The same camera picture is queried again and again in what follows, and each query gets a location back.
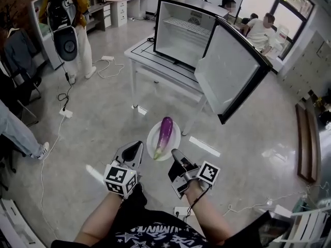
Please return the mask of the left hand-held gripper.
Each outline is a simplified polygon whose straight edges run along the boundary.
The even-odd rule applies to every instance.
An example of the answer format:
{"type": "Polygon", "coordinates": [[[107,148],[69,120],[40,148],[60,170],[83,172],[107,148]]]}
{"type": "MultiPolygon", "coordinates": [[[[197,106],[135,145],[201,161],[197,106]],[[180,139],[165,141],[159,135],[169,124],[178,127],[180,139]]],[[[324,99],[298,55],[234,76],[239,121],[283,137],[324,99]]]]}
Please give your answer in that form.
{"type": "Polygon", "coordinates": [[[103,181],[109,192],[122,198],[128,198],[138,184],[138,173],[131,168],[138,168],[142,162],[144,144],[135,141],[125,144],[117,150],[111,164],[106,166],[103,181]]]}

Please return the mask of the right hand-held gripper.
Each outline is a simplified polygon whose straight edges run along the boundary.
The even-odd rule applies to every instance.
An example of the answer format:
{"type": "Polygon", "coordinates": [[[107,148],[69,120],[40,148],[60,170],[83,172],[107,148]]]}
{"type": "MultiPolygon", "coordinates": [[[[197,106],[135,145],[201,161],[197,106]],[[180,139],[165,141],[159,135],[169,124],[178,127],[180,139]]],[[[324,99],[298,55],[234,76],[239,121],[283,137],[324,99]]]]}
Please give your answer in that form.
{"type": "Polygon", "coordinates": [[[197,180],[204,191],[211,189],[219,176],[220,168],[204,161],[201,166],[193,164],[178,149],[172,149],[174,163],[172,164],[168,176],[171,187],[179,199],[182,199],[184,192],[189,188],[193,180],[197,180]]]}

